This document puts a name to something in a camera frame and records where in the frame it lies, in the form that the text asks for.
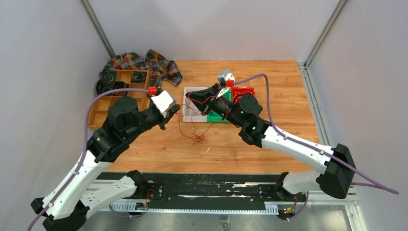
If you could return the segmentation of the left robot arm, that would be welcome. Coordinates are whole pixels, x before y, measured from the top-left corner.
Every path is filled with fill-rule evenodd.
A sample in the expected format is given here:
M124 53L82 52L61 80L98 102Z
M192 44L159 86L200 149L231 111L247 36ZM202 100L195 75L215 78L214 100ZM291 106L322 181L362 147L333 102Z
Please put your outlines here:
M132 97L121 97L108 109L103 126L89 138L83 156L64 181L48 196L36 198L31 207L44 216L48 231L77 231L100 209L125 197L149 201L147 179L137 170L95 192L88 192L94 180L142 133L166 123L180 109L168 93L151 98L151 106L139 110Z

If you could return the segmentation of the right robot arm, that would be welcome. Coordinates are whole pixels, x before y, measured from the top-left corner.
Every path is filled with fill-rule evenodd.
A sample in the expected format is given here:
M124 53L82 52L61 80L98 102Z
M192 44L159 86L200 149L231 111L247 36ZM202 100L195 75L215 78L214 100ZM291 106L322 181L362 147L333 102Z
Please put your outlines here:
M314 143L286 132L260 117L263 108L251 94L244 94L237 102L219 96L220 86L189 91L186 98L202 113L214 112L241 128L239 136L259 148L279 151L312 167L301 173L284 172L275 187L275 195L283 201L294 194L321 190L327 195L345 199L351 186L355 167L349 148Z

